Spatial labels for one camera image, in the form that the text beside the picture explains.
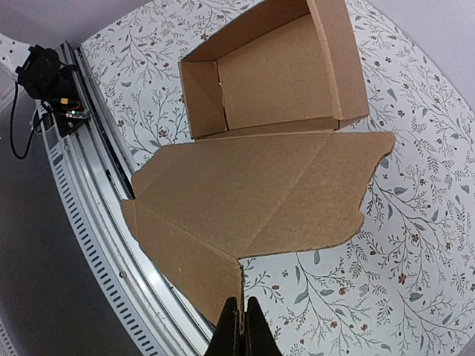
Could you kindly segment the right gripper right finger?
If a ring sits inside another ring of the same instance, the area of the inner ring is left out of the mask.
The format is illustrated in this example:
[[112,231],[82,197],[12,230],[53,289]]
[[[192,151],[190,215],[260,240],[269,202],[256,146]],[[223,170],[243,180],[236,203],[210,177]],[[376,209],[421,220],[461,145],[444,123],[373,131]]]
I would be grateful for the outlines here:
[[282,356],[256,297],[250,297],[244,314],[244,355]]

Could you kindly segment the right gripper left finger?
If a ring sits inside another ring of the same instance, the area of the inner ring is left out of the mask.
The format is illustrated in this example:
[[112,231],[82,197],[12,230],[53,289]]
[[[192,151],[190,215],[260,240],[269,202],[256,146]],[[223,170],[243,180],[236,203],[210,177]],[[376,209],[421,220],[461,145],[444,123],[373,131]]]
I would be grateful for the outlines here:
[[240,311],[235,297],[226,300],[214,334],[207,349],[207,356],[240,355]]

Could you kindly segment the brown cardboard box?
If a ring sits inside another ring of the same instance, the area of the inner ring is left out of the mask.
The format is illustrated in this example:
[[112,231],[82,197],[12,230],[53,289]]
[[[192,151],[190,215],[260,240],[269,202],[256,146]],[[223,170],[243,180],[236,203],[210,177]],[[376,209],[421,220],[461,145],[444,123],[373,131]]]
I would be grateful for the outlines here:
[[212,322],[243,298],[239,260],[341,245],[388,132],[369,113],[343,1],[262,1],[185,56],[192,142],[160,148],[121,205],[160,272]]

